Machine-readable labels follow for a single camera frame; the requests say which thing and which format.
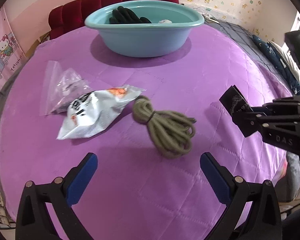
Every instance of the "black packet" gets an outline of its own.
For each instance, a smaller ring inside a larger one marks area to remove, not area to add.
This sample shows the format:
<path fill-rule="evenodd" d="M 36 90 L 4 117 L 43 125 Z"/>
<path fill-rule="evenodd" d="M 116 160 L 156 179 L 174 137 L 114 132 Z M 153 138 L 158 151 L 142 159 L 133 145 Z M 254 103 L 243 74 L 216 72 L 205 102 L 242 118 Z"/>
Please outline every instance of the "black packet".
<path fill-rule="evenodd" d="M 247 120 L 245 112 L 253 112 L 253 109 L 249 106 L 244 96 L 239 89 L 233 85 L 231 86 L 219 99 L 224 108 L 232 117 L 232 122 L 236 124 L 244 137 L 248 137 L 257 131 L 257 126 L 252 125 Z"/>

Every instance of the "tufted velvet headboard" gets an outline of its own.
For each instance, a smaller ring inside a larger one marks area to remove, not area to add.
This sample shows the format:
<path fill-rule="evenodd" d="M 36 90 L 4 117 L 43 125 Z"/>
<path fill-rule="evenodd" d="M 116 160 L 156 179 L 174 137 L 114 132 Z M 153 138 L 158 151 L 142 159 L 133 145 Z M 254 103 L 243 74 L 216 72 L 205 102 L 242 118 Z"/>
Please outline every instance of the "tufted velvet headboard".
<path fill-rule="evenodd" d="M 50 39 L 84 26 L 85 18 L 92 12 L 118 2 L 131 0 L 75 0 L 54 8 L 49 14 Z M 179 0 L 163 0 L 179 3 Z"/>

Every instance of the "person's leg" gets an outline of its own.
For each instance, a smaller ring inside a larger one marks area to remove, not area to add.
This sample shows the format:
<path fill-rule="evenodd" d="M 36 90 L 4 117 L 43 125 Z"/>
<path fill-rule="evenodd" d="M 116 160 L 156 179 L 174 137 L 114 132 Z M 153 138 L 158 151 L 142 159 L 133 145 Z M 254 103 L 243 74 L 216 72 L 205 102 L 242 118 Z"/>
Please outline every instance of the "person's leg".
<path fill-rule="evenodd" d="M 300 209 L 282 221 L 282 239 L 300 240 Z"/>

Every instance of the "blue plastic basin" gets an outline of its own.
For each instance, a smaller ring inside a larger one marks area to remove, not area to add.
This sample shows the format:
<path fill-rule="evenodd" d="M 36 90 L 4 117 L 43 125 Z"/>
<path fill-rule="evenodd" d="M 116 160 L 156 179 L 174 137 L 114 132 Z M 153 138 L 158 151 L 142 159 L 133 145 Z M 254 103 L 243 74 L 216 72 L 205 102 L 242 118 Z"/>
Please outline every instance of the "blue plastic basin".
<path fill-rule="evenodd" d="M 130 8 L 139 18 L 152 24 L 110 24 L 112 11 L 119 6 Z M 172 24 L 159 24 L 161 20 Z M 179 49 L 192 27 L 204 23 L 197 11 L 177 3 L 158 0 L 136 0 L 109 5 L 90 14 L 85 25 L 99 31 L 112 51 L 129 57 L 157 57 Z"/>

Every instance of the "blue gripper pad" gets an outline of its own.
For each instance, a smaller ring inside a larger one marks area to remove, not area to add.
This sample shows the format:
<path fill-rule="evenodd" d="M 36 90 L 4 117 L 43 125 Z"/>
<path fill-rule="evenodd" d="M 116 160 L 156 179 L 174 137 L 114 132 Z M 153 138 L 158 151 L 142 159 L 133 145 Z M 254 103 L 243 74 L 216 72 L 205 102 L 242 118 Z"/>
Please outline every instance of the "blue gripper pad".
<path fill-rule="evenodd" d="M 232 191 L 220 173 L 220 169 L 224 167 L 220 166 L 210 153 L 204 153 L 201 155 L 200 167 L 219 202 L 228 206 L 232 201 Z"/>
<path fill-rule="evenodd" d="M 77 167 L 69 171 L 65 177 L 65 192 L 66 201 L 70 207 L 79 202 L 97 167 L 97 156 L 88 153 Z"/>

